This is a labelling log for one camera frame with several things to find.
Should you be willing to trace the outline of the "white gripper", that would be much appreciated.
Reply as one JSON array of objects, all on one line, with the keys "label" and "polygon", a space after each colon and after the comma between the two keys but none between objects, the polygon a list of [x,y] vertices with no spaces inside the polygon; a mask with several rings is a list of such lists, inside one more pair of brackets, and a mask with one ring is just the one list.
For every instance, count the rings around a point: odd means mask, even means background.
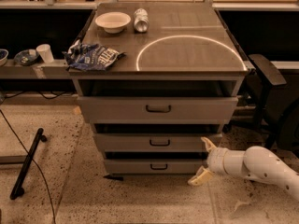
[{"label": "white gripper", "polygon": [[188,180],[188,184],[191,186],[201,186],[209,181],[214,175],[225,175],[224,157],[228,151],[227,148],[216,147],[216,145],[207,137],[202,137],[201,140],[205,144],[206,151],[209,153],[207,157],[207,166],[201,166],[197,173]]}]

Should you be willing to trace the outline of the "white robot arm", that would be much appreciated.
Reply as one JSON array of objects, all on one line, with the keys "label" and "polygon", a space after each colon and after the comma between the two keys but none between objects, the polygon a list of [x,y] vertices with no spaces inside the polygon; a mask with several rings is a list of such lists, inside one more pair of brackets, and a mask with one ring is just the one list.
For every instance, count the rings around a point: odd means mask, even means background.
[{"label": "white robot arm", "polygon": [[290,168],[272,151],[253,146],[246,150],[231,150],[216,147],[206,137],[207,168],[201,166],[188,180],[191,186],[201,186],[214,175],[230,175],[255,182],[276,185],[294,199],[299,200],[299,174]]}]

